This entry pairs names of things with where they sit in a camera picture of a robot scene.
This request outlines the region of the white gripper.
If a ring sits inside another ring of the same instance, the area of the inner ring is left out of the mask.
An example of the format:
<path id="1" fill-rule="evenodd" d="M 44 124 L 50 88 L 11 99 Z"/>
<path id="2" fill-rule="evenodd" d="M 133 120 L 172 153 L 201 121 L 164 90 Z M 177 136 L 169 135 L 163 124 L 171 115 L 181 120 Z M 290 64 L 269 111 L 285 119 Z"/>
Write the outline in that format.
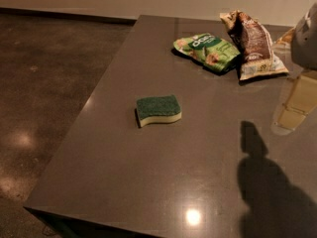
<path id="1" fill-rule="evenodd" d="M 297 23 L 291 41 L 292 61 L 306 70 L 298 75 L 283 104 L 277 124 L 296 129 L 317 107 L 317 3 Z"/>

